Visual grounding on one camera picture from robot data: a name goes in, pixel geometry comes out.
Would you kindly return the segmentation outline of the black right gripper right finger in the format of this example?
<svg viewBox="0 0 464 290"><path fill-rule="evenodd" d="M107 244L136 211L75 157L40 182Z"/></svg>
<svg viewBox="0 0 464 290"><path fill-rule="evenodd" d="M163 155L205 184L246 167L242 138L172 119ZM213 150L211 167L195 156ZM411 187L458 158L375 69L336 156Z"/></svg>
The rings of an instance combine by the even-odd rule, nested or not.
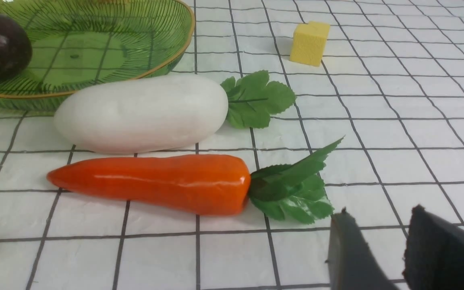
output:
<svg viewBox="0 0 464 290"><path fill-rule="evenodd" d="M464 230L415 206L404 263L411 290L464 290Z"/></svg>

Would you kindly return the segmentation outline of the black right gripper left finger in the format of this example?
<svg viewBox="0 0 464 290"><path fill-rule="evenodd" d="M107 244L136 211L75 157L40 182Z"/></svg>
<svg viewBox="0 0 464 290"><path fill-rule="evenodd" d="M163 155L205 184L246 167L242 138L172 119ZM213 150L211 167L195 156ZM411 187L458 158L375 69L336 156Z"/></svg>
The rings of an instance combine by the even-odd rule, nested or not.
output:
<svg viewBox="0 0 464 290"><path fill-rule="evenodd" d="M328 275L332 290L397 290L386 277L355 218L343 208L330 217Z"/></svg>

